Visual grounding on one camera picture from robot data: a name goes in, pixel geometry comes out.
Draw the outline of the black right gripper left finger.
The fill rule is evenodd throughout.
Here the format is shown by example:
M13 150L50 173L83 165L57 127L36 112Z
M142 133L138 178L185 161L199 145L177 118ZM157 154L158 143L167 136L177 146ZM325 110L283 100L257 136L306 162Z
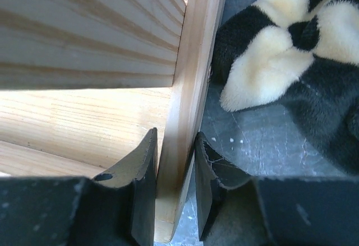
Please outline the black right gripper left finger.
M93 178L3 177L2 245L153 245L157 129Z

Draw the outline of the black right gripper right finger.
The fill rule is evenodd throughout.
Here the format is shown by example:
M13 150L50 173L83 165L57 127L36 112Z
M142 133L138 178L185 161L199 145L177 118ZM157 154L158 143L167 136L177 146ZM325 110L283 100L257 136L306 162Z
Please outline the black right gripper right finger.
M196 135L199 239L205 245L357 245L358 178L254 176Z

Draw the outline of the wooden clothes rack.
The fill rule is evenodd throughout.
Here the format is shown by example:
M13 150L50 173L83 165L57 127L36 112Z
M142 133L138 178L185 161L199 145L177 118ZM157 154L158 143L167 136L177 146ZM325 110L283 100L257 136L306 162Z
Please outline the wooden clothes rack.
M1 0L1 179L93 178L157 129L154 243L173 238L225 0Z

